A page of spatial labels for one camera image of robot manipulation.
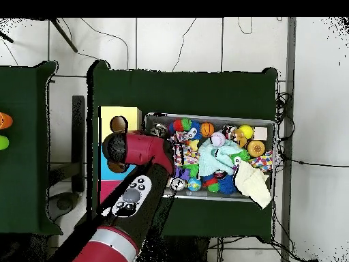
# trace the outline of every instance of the gray bin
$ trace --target gray bin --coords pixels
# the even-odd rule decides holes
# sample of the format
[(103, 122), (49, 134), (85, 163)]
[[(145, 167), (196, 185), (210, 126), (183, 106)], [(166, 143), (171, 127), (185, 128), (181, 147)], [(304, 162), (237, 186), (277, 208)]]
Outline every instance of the gray bin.
[[(229, 117), (203, 117), (197, 115), (174, 115), (174, 114), (162, 114), (161, 116), (149, 113), (145, 116), (145, 131), (150, 133), (150, 129), (153, 127), (155, 123), (161, 123), (165, 126), (169, 126), (170, 123), (174, 122), (176, 119), (188, 118), (192, 121), (197, 121), (198, 123), (203, 123), (209, 121), (213, 124), (215, 128), (215, 132), (221, 130), (225, 124), (229, 124), (232, 126), (239, 127), (241, 125), (250, 125), (250, 126), (261, 126), (266, 127), (268, 136), (267, 140), (263, 141), (265, 144), (266, 151), (273, 150), (273, 170), (271, 172), (266, 173), (269, 175), (268, 180), (266, 181), (267, 188), (271, 193), (271, 196), (274, 196), (274, 175), (275, 175), (275, 122), (267, 121), (262, 119), (234, 119)], [(201, 145), (206, 138), (201, 138), (199, 145)], [(165, 189), (165, 195), (172, 194), (169, 188)], [(192, 192), (188, 189), (184, 189), (176, 193), (176, 198), (184, 198), (184, 199), (204, 199), (204, 200), (213, 200), (213, 201), (238, 201), (238, 202), (252, 202), (249, 197), (243, 196), (241, 193), (236, 192), (230, 195), (222, 194), (222, 193), (214, 193), (209, 192), (208, 190), (202, 188), (197, 192)]]

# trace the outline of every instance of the toy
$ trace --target toy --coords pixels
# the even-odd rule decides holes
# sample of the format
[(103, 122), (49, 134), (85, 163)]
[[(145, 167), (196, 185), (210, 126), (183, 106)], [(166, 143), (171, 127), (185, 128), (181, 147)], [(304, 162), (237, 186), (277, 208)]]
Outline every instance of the toy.
[(239, 146), (229, 140), (223, 147), (216, 148), (212, 146), (210, 139), (207, 139), (198, 150), (199, 158), (199, 176), (204, 177), (213, 174), (216, 170), (223, 170), (229, 175), (233, 174), (232, 160), (229, 155), (242, 151)]
[(234, 131), (237, 129), (236, 126), (231, 126), (231, 125), (224, 125), (222, 134), (226, 137), (227, 140), (232, 139), (232, 135), (234, 134)]
[(226, 137), (221, 132), (214, 132), (210, 136), (211, 144), (214, 147), (221, 147), (226, 142)]
[(201, 181), (196, 178), (190, 178), (188, 181), (188, 189), (191, 191), (199, 191), (201, 188)]
[(197, 150), (198, 150), (198, 143), (199, 143), (199, 140), (186, 141), (185, 143), (186, 143), (189, 147), (191, 147), (193, 151), (197, 151)]
[(198, 176), (199, 164), (184, 164), (182, 168), (188, 169), (190, 171), (189, 176), (191, 178), (195, 178)]
[(177, 191), (182, 191), (187, 186), (187, 181), (181, 178), (172, 178), (170, 181), (170, 188)]
[(0, 150), (7, 149), (8, 145), (10, 144), (8, 138), (5, 136), (0, 136)]
[(264, 143), (261, 141), (250, 141), (247, 145), (247, 150), (252, 157), (259, 157), (265, 152)]
[(0, 113), (0, 130), (9, 128), (13, 123), (12, 118), (5, 113)]
[(209, 192), (218, 192), (219, 191), (219, 183), (216, 178), (214, 178), (213, 174), (203, 176), (203, 186), (207, 187)]
[(237, 189), (234, 186), (232, 175), (226, 175), (224, 178), (218, 180), (219, 191), (223, 194), (231, 194), (236, 192)]
[(168, 129), (161, 123), (155, 123), (150, 130), (150, 134), (153, 136), (159, 136), (160, 138), (166, 138), (168, 136)]
[(267, 151), (264, 156), (249, 160), (254, 168), (259, 168), (262, 172), (267, 172), (273, 167), (273, 151)]
[(187, 132), (187, 138), (191, 140), (200, 140), (200, 124), (190, 119), (177, 119), (168, 126), (168, 131), (172, 135), (175, 132)]
[(242, 131), (243, 136), (248, 140), (254, 135), (254, 129), (250, 127), (249, 125), (242, 125), (239, 128), (240, 131)]
[(240, 129), (233, 131), (230, 137), (235, 143), (239, 145), (239, 147), (244, 147), (247, 144), (247, 139)]
[(189, 180), (189, 173), (190, 173), (190, 170), (176, 166), (176, 170), (174, 172), (174, 177), (181, 178), (185, 181), (188, 181)]
[(217, 180), (223, 179), (225, 176), (227, 176), (227, 172), (223, 170), (217, 170), (216, 172), (213, 173), (214, 178)]
[(271, 201), (270, 192), (265, 184), (267, 179), (268, 176), (260, 169), (255, 169), (249, 163), (242, 161), (234, 175), (234, 184), (242, 195), (250, 197), (264, 209)]
[(266, 141), (268, 137), (268, 128), (254, 127), (254, 140)]
[(215, 132), (215, 128), (212, 123), (206, 122), (201, 124), (200, 131), (203, 137), (208, 138)]

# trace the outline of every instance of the white cloth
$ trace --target white cloth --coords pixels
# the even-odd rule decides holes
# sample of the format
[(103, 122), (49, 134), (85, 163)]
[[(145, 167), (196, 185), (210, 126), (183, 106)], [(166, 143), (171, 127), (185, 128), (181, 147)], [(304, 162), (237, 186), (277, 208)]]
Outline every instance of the white cloth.
[(260, 169), (241, 161), (234, 176), (235, 186), (244, 196), (251, 197), (254, 202), (264, 209), (271, 201), (270, 192), (265, 184), (268, 177)]

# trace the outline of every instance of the blue ball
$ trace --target blue ball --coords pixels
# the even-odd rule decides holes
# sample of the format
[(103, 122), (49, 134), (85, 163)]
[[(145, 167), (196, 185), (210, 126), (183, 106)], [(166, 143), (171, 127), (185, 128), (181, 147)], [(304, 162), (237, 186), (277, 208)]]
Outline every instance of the blue ball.
[(190, 178), (188, 181), (188, 189), (191, 191), (199, 191), (201, 188), (201, 181), (196, 178)]

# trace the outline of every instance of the orange ball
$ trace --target orange ball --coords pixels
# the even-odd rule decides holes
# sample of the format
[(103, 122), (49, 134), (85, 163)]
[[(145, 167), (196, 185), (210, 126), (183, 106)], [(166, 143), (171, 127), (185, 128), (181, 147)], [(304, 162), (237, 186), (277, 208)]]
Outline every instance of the orange ball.
[(202, 123), (200, 131), (203, 137), (208, 138), (215, 132), (215, 128), (212, 123)]

